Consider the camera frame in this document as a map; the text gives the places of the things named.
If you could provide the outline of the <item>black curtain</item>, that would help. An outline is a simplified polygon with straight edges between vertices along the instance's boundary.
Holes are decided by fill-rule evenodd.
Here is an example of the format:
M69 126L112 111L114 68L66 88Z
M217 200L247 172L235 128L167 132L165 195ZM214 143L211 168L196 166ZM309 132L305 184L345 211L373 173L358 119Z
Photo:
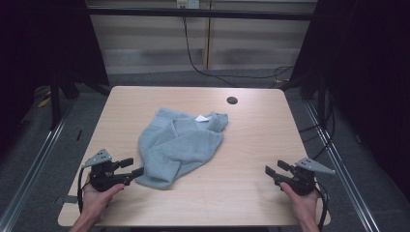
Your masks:
M53 74L107 95L103 56L85 0L0 0L0 160Z
M317 0L291 80L334 100L410 201L410 0Z

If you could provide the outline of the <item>metal floor rail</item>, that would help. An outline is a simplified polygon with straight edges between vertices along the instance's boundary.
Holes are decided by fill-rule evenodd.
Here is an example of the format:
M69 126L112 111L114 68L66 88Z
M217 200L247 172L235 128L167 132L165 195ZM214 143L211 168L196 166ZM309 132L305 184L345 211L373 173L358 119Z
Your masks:
M360 194L356 184L354 183L343 159L338 152L338 149L333 142L331 135L319 125L319 114L314 105L307 101L305 103L307 113L312 123L316 126L317 133L324 144L328 157L330 158L338 177L345 189L352 205L365 229L366 232L381 232L372 211Z
M64 129L67 118L71 114L73 107L74 102L67 107L54 129L47 134L44 144L37 153L33 164L24 175L24 179L17 189L15 196L12 198L3 216L0 217L0 232L12 232L15 227L15 223L40 176L40 172L43 170L45 163L53 150L55 143Z

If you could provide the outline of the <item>person's right hand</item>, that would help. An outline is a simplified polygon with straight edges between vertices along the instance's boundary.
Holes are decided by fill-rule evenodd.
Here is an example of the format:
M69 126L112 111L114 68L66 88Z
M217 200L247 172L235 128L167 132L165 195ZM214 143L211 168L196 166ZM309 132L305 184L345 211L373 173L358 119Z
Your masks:
M280 187L289 197L296 219L302 225L316 224L318 193L314 190L308 195L301 196L286 183L281 183Z

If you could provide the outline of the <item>black horizontal frame bar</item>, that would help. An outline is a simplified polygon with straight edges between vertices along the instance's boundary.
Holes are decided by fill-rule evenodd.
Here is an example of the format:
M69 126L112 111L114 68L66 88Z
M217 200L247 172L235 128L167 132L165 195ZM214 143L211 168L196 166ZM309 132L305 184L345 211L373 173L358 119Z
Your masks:
M222 10L181 10L181 9L145 9L145 8L108 8L88 7L89 15L135 15L135 16L176 16L176 17L207 17L207 18L246 18L271 20L315 20L314 14L246 12Z

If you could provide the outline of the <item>person's left hand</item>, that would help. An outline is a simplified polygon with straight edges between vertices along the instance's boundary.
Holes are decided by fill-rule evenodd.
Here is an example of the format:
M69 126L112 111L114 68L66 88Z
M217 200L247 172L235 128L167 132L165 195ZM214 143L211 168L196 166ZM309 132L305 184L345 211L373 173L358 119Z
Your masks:
M91 184L84 186L81 216L92 224L96 223L113 197L124 187L124 184L117 184L106 191L100 192L94 189Z

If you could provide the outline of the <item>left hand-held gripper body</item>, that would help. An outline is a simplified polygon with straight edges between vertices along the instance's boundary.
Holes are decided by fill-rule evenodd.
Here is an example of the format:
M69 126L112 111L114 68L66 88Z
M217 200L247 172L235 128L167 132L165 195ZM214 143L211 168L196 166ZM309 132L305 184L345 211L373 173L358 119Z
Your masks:
M114 162L106 149L101 149L82 164L83 168L91 168L90 184L94 189L106 191L117 185L114 184L114 175L118 175L115 174L117 169L112 168Z

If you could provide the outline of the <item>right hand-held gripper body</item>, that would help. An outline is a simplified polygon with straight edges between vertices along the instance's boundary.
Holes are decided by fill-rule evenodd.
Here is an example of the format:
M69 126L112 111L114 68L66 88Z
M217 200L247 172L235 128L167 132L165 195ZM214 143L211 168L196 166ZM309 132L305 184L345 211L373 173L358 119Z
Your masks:
M304 196L315 190L315 173L335 174L336 172L317 162L314 159L303 158L297 160L293 169L289 171L292 177L282 177L283 181L288 184L298 195Z

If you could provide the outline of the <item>white wall socket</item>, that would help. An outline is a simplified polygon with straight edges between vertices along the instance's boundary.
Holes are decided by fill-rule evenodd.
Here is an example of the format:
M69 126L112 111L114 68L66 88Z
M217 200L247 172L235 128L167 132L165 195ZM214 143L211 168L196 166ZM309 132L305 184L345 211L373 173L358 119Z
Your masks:
M200 8L199 0L176 0L178 9L192 9L198 10Z

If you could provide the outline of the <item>light blue-grey towel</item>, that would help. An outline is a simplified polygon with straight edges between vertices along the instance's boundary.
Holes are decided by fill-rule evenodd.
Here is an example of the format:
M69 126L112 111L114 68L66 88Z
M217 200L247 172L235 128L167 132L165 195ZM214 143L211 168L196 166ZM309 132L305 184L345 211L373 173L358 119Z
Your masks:
M170 187L214 156L227 124L226 114L195 116L160 108L138 137L144 174L135 181L154 189Z

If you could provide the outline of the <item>black metal stand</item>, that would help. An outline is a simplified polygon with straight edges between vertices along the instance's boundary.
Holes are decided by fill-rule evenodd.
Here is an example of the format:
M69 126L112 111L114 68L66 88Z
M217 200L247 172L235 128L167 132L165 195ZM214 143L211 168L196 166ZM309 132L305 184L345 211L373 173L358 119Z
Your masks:
M63 93L67 99L76 99L79 92L74 82L58 74L53 74L50 78L50 98L52 121L50 129L53 131L62 119L60 93Z

